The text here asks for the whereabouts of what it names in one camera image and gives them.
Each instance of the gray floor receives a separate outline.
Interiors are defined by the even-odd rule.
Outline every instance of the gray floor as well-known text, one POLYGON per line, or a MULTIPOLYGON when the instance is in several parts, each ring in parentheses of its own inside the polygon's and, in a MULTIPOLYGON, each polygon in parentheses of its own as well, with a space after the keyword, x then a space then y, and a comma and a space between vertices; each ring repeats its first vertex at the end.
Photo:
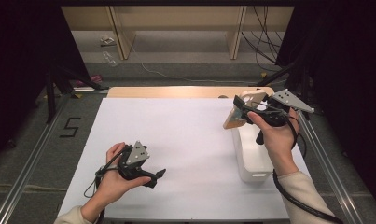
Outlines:
MULTIPOLYGON (((74 33, 89 73, 101 74, 104 78, 101 83, 103 86, 246 86, 259 81, 262 72, 272 73, 258 66, 255 53, 243 40, 238 59, 230 60, 224 35, 214 32, 139 33, 129 60, 118 61, 119 66, 110 67, 104 63, 102 51, 106 49, 116 59, 118 52, 114 47, 99 47, 101 44, 99 39, 103 33, 74 33)), ((271 55, 267 45, 261 46, 268 55, 271 55)), ((266 68, 279 69, 263 58, 259 58, 258 62, 266 68)), ((282 79, 272 84, 275 90, 283 88, 282 79)), ((47 128, 47 103, 44 95, 45 93, 42 93, 38 96, 36 101, 38 107, 32 109, 14 136, 16 147, 7 147, 0 154, 0 205, 11 186, 19 178, 43 130, 47 128)), ((8 223, 53 222, 63 203, 66 189, 104 97, 106 94, 103 92, 90 91, 78 97, 64 95, 57 98, 62 110, 59 110, 60 114, 51 129, 49 140, 44 144, 32 174, 28 176, 27 185, 15 204, 8 223), (78 127, 77 134, 75 137, 62 138, 61 135, 72 133, 71 130, 64 128, 69 118, 80 118, 71 123, 78 127)), ((310 104, 318 111, 318 114, 311 116, 311 123, 332 164, 337 168, 343 185, 353 198, 363 223, 376 223, 376 202, 348 158, 342 155, 342 148, 327 123, 326 116, 320 114, 320 105, 315 103, 314 95, 311 95, 310 104)), ((299 146, 304 148, 301 140, 299 146)), ((321 164, 313 153, 313 146, 309 143, 307 143, 305 160, 313 182, 329 208, 336 216, 343 219, 344 223, 348 223, 321 164)), ((115 223, 115 221, 107 220, 106 223, 115 223)))

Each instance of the white plastic box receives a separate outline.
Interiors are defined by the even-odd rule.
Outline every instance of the white plastic box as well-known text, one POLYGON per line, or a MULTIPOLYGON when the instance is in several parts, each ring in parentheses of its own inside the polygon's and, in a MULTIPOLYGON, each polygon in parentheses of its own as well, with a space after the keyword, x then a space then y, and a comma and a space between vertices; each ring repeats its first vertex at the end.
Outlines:
POLYGON ((240 178, 244 182, 264 181, 272 174, 273 166, 267 149, 256 142, 259 131, 257 125, 251 124, 231 130, 240 178))

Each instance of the hand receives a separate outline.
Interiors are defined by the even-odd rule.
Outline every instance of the hand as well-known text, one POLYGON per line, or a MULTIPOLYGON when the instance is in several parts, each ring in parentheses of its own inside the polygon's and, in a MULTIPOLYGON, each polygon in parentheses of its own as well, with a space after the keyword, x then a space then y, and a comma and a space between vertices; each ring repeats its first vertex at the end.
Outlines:
MULTIPOLYGON (((292 123, 296 133, 298 133, 298 114, 295 110, 290 109, 289 116, 295 118, 289 120, 292 123)), ((293 161, 291 152, 292 145, 294 143, 294 136, 289 125, 272 127, 255 112, 248 112, 248 117, 263 132, 264 145, 268 150, 275 172, 278 175, 287 175, 297 172, 299 169, 293 161)))
MULTIPOLYGON (((118 143, 109 148, 106 152, 106 163, 118 154, 123 148, 124 143, 118 143)), ((120 157, 115 159, 112 164, 118 164, 120 157)), ((105 173, 103 180, 95 194, 80 209, 82 216, 89 222, 94 222, 101 211, 110 203, 117 201, 129 189, 144 185, 150 181, 150 177, 142 176, 133 180, 126 180, 117 170, 109 170, 105 173)))

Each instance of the white table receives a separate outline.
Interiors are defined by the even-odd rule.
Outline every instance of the white table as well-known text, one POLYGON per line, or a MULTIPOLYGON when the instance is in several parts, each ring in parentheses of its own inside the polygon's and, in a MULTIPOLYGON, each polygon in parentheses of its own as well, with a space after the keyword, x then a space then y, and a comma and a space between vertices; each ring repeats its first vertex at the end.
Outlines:
MULTIPOLYGON (((288 219, 269 178, 244 183, 230 130, 222 124, 231 99, 106 98, 100 106, 60 214, 88 199, 84 190, 115 143, 147 146, 143 169, 167 172, 154 188, 130 190, 106 208, 105 217, 132 221, 255 221, 288 219)), ((294 159, 307 167, 299 152, 294 159)))

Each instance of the wrist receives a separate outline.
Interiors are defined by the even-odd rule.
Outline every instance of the wrist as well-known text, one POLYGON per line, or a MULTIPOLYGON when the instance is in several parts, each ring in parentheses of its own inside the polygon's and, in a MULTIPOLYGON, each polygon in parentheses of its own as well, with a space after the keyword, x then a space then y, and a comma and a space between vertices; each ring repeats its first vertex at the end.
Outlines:
POLYGON ((288 154, 270 154, 269 157, 274 166, 274 170, 278 175, 288 175, 299 170, 296 163, 293 161, 291 153, 288 154))

